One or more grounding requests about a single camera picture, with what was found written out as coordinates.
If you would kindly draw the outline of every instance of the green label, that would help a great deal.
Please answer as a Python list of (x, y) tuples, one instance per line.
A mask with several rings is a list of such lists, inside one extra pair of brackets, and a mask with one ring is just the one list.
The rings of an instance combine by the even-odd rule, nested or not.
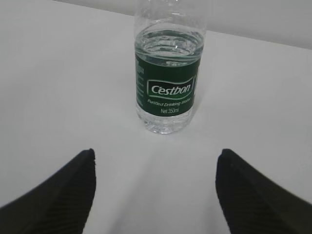
[(136, 55), (136, 100), (155, 116), (177, 116), (191, 109), (200, 61), (170, 67), (148, 63)]

